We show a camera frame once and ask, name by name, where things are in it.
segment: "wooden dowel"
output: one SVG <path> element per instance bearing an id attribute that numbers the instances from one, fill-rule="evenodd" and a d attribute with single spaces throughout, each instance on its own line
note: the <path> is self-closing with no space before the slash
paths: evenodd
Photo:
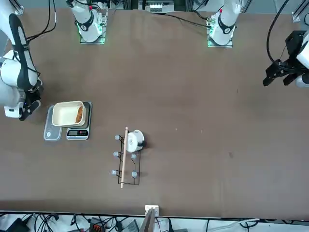
<path id="1" fill-rule="evenodd" d="M 125 167 L 126 167 L 126 144 L 127 144 L 127 131 L 128 128 L 126 127 L 126 131 L 125 131 L 125 141 L 124 141 L 124 156 L 123 156 L 123 160 L 122 160 L 122 170 L 121 170 L 121 184 L 120 184 L 120 188 L 123 189 L 124 187 L 124 178 L 125 178 Z"/>

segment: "kitchen scale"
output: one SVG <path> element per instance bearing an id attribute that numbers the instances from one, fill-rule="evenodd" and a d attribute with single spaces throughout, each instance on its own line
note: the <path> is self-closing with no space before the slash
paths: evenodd
<path id="1" fill-rule="evenodd" d="M 83 104 L 86 108 L 86 121 L 82 126 L 68 128 L 67 130 L 68 140 L 87 140 L 89 138 L 92 103 L 86 101 L 83 102 Z"/>

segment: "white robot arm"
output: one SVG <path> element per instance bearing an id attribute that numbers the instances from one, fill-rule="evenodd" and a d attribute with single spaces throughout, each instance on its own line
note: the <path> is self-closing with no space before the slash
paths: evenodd
<path id="1" fill-rule="evenodd" d="M 297 60 L 305 66 L 308 70 L 305 70 L 303 74 L 299 75 L 296 80 L 296 86 L 298 87 L 309 87 L 309 31 L 304 35 L 304 40 L 300 48 Z"/>
<path id="2" fill-rule="evenodd" d="M 225 0 L 224 6 L 213 16 L 215 25 L 210 38 L 218 45 L 226 45 L 231 40 L 235 23 L 241 12 L 239 0 Z"/>
<path id="3" fill-rule="evenodd" d="M 96 41 L 103 34 L 98 5 L 93 7 L 87 0 L 67 0 L 66 3 L 72 9 L 82 38 L 88 43 Z"/>
<path id="4" fill-rule="evenodd" d="M 9 0 L 0 1 L 0 30 L 10 39 L 10 50 L 0 61 L 0 104 L 7 117 L 24 120 L 40 106 L 38 79 L 21 21 Z"/>

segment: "cable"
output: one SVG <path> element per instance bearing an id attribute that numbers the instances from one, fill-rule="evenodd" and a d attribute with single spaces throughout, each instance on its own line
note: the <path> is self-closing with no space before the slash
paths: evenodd
<path id="1" fill-rule="evenodd" d="M 47 25 L 44 28 L 44 30 L 41 33 L 38 33 L 36 35 L 32 35 L 30 37 L 27 38 L 27 42 L 30 43 L 32 40 L 35 40 L 36 38 L 38 38 L 41 35 L 44 35 L 46 33 L 49 33 L 51 31 L 53 31 L 56 28 L 57 25 L 57 15 L 56 15 L 56 5 L 55 5 L 55 0 L 53 0 L 53 7 L 54 7 L 54 15 L 55 15 L 55 23 L 53 28 L 51 28 L 50 30 L 47 30 L 48 26 L 49 26 L 49 22 L 50 22 L 50 0 L 48 0 L 48 21 L 47 21 Z"/>
<path id="2" fill-rule="evenodd" d="M 37 220 L 38 220 L 39 215 L 34 220 L 34 232 L 37 232 Z"/>
<path id="3" fill-rule="evenodd" d="M 226 226 L 219 226 L 219 227 L 215 227 L 215 228 L 211 228 L 209 229 L 209 232 L 214 232 L 214 231 L 218 231 L 218 230 L 223 230 L 223 229 L 227 229 L 227 228 L 231 228 L 237 224 L 241 224 L 241 223 L 245 223 L 245 222 L 251 222 L 251 221 L 259 221 L 260 219 L 255 218 L 255 219 L 248 219 L 248 220 L 243 220 L 243 221 L 235 221 L 229 225 Z"/>
<path id="4" fill-rule="evenodd" d="M 257 224 L 258 224 L 257 221 L 256 221 L 254 224 L 252 224 L 252 225 L 248 225 L 248 223 L 246 222 L 246 226 L 242 225 L 241 223 L 240 223 L 240 226 L 241 226 L 242 228 L 248 229 L 248 228 L 251 228 L 251 227 L 256 226 Z"/>
<path id="5" fill-rule="evenodd" d="M 45 228 L 46 228 L 46 226 L 47 226 L 49 232 L 54 232 L 54 231 L 52 230 L 52 228 L 48 225 L 48 221 L 49 221 L 52 217 L 53 217 L 53 215 L 48 215 L 48 216 L 45 218 L 45 216 L 43 215 L 43 218 L 44 218 L 45 221 L 46 221 L 44 230 L 45 230 Z"/>
<path id="6" fill-rule="evenodd" d="M 24 219 L 26 216 L 31 215 L 33 216 L 33 214 L 25 214 L 21 219 Z"/>
<path id="7" fill-rule="evenodd" d="M 221 6 L 221 7 L 217 10 L 217 12 L 219 12 L 219 10 L 221 10 L 221 8 L 222 8 L 222 7 L 224 7 L 224 5 L 223 5 L 223 6 Z"/>
<path id="8" fill-rule="evenodd" d="M 204 24 L 200 24 L 200 23 L 196 23 L 196 22 L 193 22 L 193 21 L 184 19 L 184 18 L 180 18 L 180 17 L 175 16 L 175 15 L 171 15 L 171 14 L 164 14 L 164 15 L 170 16 L 170 17 L 173 17 L 173 18 L 177 18 L 177 19 L 182 20 L 182 21 L 184 21 L 184 22 L 191 23 L 191 24 L 193 24 L 193 25 L 195 25 L 195 26 L 201 26 L 201 27 L 205 27 L 205 28 L 211 28 L 211 26 L 204 25 Z"/>
<path id="9" fill-rule="evenodd" d="M 111 225 L 110 226 L 108 226 L 108 222 L 110 221 L 110 220 L 112 220 L 112 223 L 111 223 Z M 106 225 L 106 227 L 105 227 L 105 229 L 107 229 L 107 230 L 109 230 L 111 227 L 112 227 L 112 224 L 114 223 L 114 220 L 116 220 L 116 224 L 117 224 L 117 218 L 111 218 L 111 219 L 109 219 L 104 225 Z"/>
<path id="10" fill-rule="evenodd" d="M 204 4 L 204 6 L 206 6 L 208 2 L 209 2 L 209 0 L 204 0 L 195 10 L 197 11 L 199 8 L 201 8 L 201 6 L 203 4 Z"/>
<path id="11" fill-rule="evenodd" d="M 280 56 L 280 58 L 279 58 L 279 59 L 281 59 L 281 58 L 282 58 L 282 56 L 283 56 L 283 53 L 284 53 L 285 49 L 286 49 L 286 46 L 284 47 L 284 49 L 283 49 L 283 51 L 282 51 L 281 56 Z"/>
<path id="12" fill-rule="evenodd" d="M 280 15 L 280 13 L 282 12 L 282 10 L 284 9 L 285 5 L 286 5 L 288 2 L 289 2 L 289 0 L 285 0 L 285 2 L 283 3 L 283 5 L 281 6 L 281 8 L 279 9 L 278 13 L 276 14 L 274 20 L 272 21 L 272 23 L 271 23 L 271 25 L 270 25 L 270 28 L 269 28 L 269 31 L 268 31 L 268 34 L 267 34 L 266 50 L 267 50 L 267 54 L 268 54 L 268 57 L 269 57 L 269 59 L 271 60 L 271 62 L 272 62 L 273 64 L 275 64 L 279 69 L 283 69 L 283 70 L 285 70 L 285 71 L 290 71 L 290 72 L 295 72 L 295 71 L 296 71 L 296 68 L 291 69 L 291 68 L 286 68 L 286 67 L 284 67 L 284 66 L 279 65 L 279 64 L 272 58 L 272 56 L 271 56 L 271 54 L 270 54 L 270 51 L 269 51 L 269 38 L 270 38 L 271 31 L 272 31 L 272 29 L 273 29 L 273 27 L 274 27 L 274 25 L 275 25 L 275 23 L 276 23 L 276 21 L 277 21 L 279 15 Z"/>
<path id="13" fill-rule="evenodd" d="M 125 217 L 124 219 L 122 219 L 122 220 L 120 220 L 120 221 L 118 221 L 118 222 L 123 222 L 124 220 L 126 220 L 127 218 L 129 218 L 129 217 Z M 116 226 L 117 226 L 117 222 L 116 222 L 116 225 L 114 225 L 110 230 L 109 230 L 109 232 L 111 232 L 113 229 L 115 229 L 116 228 Z"/>
<path id="14" fill-rule="evenodd" d="M 208 231 L 209 221 L 210 221 L 210 220 L 208 220 L 208 221 L 207 221 L 207 225 L 206 225 L 206 232 Z"/>
<path id="15" fill-rule="evenodd" d="M 81 4 L 81 5 L 87 5 L 87 6 L 89 6 L 89 4 L 88 3 L 83 3 L 83 2 L 80 2 L 80 1 L 78 1 L 78 0 L 75 0 L 75 1 L 77 1 L 79 4 Z"/>
<path id="16" fill-rule="evenodd" d="M 156 219 L 156 221 L 157 221 L 157 223 L 158 223 L 158 227 L 159 227 L 160 232 L 162 232 L 162 231 L 161 231 L 161 227 L 160 227 L 160 223 L 159 223 L 159 221 L 158 221 L 158 218 L 156 217 L 155 219 Z"/>
<path id="17" fill-rule="evenodd" d="M 91 219 L 87 219 L 84 215 L 82 215 L 82 217 L 83 217 L 87 222 L 90 223 Z"/>
<path id="18" fill-rule="evenodd" d="M 203 17 L 198 11 L 192 10 L 192 12 L 194 12 L 195 14 L 197 14 L 197 16 L 200 17 L 201 19 L 208 20 L 208 17 Z"/>
<path id="19" fill-rule="evenodd" d="M 21 63 L 20 60 L 17 58 L 15 51 L 13 51 L 13 60 L 14 60 L 14 58 L 16 58 L 16 60 L 17 60 L 19 63 Z M 38 71 L 36 71 L 36 70 L 34 70 L 34 69 L 32 69 L 32 68 L 29 68 L 28 66 L 27 66 L 27 68 L 28 68 L 30 71 L 35 72 L 35 73 L 38 75 L 38 77 L 40 77 L 40 75 L 41 75 L 40 72 L 38 72 Z"/>
<path id="20" fill-rule="evenodd" d="M 45 32 L 47 30 L 47 28 L 49 26 L 49 21 L 50 21 L 50 0 L 48 0 L 48 20 L 47 20 L 47 24 L 46 24 L 45 28 L 43 29 L 43 31 L 41 33 Z M 36 38 L 36 36 L 38 36 L 38 34 L 31 35 L 31 36 L 27 37 L 26 40 L 28 40 L 30 38 L 32 39 L 34 37 Z"/>
<path id="21" fill-rule="evenodd" d="M 76 228 L 77 228 L 77 230 L 79 231 L 79 232 L 84 232 L 83 230 L 81 230 L 79 227 L 78 227 L 78 224 L 77 224 L 77 221 L 76 221 L 76 214 L 74 214 L 73 215 L 73 218 L 72 218 L 72 223 L 71 223 L 71 225 L 73 225 L 73 224 L 75 224 L 75 226 L 76 226 Z"/>

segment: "table surface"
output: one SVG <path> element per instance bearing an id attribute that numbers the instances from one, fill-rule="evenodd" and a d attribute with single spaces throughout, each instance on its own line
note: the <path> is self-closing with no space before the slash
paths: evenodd
<path id="1" fill-rule="evenodd" d="M 177 13 L 203 23 L 194 13 Z M 70 9 L 31 42 L 42 107 L 24 122 L 0 115 L 2 209 L 186 217 L 308 219 L 309 92 L 263 87 L 272 14 L 242 14 L 233 49 L 207 48 L 204 28 L 142 11 L 109 12 L 105 45 L 80 45 Z M 27 35 L 46 9 L 27 9 Z M 279 58 L 296 29 L 282 15 L 270 47 Z M 91 101 L 90 139 L 45 142 L 50 105 Z M 138 186 L 110 175 L 116 134 L 141 130 Z"/>

